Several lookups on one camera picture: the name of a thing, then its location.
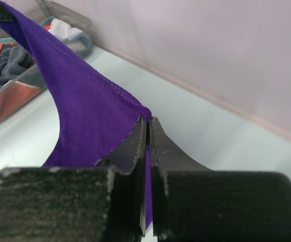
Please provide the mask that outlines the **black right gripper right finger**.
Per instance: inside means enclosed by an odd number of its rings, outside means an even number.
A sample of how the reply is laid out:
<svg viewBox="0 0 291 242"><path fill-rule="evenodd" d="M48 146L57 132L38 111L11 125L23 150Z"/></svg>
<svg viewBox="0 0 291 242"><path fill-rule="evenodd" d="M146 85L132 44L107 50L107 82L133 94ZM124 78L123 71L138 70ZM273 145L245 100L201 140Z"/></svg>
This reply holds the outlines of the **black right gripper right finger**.
<svg viewBox="0 0 291 242"><path fill-rule="evenodd" d="M214 171L149 122L158 241L291 241L291 181L279 172Z"/></svg>

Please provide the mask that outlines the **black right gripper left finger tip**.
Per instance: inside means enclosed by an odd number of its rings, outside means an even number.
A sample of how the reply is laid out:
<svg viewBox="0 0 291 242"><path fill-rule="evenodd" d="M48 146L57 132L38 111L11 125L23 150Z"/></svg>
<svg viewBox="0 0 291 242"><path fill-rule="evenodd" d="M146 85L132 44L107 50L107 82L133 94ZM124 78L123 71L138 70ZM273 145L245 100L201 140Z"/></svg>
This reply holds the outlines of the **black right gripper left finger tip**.
<svg viewBox="0 0 291 242"><path fill-rule="evenodd" d="M0 241L141 241L147 122L89 167L0 171Z"/></svg>

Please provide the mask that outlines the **purple microfiber towel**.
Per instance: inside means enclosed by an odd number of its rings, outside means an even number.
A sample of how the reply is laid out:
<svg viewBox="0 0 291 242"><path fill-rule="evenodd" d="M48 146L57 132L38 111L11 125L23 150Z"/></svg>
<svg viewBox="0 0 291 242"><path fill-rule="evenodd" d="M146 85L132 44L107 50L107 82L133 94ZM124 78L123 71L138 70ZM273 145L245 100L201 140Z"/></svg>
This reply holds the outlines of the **purple microfiber towel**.
<svg viewBox="0 0 291 242"><path fill-rule="evenodd" d="M89 167L95 165L121 144L143 118L151 112L128 91L116 85L61 41L8 4L11 22L0 21L0 28L33 55L59 116L57 143L41 168ZM147 205L148 179L145 150L145 224L151 222Z"/></svg>

